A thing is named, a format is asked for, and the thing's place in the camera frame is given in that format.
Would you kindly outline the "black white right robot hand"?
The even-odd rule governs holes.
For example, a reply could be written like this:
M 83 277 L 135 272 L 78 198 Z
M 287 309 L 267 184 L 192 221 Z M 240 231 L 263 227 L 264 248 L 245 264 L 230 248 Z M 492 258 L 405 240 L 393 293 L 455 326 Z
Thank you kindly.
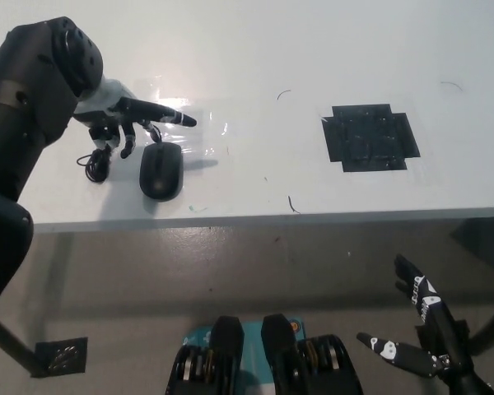
M 383 361 L 423 378 L 462 377 L 473 372 L 466 341 L 454 317 L 428 277 L 399 254 L 394 268 L 396 287 L 410 299 L 422 320 L 425 341 L 420 347 L 359 332 L 357 339 Z

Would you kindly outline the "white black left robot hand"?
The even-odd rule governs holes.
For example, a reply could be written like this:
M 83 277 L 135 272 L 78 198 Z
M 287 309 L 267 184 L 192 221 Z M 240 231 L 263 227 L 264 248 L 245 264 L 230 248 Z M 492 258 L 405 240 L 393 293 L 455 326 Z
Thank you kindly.
M 88 128 L 98 149 L 110 151 L 124 142 L 120 156 L 129 157 L 136 146 L 133 125 L 139 124 L 154 142 L 161 140 L 156 123 L 178 124 L 193 128 L 197 120 L 171 107 L 138 99 L 122 82 L 101 79 L 99 89 L 78 103 L 74 119 Z

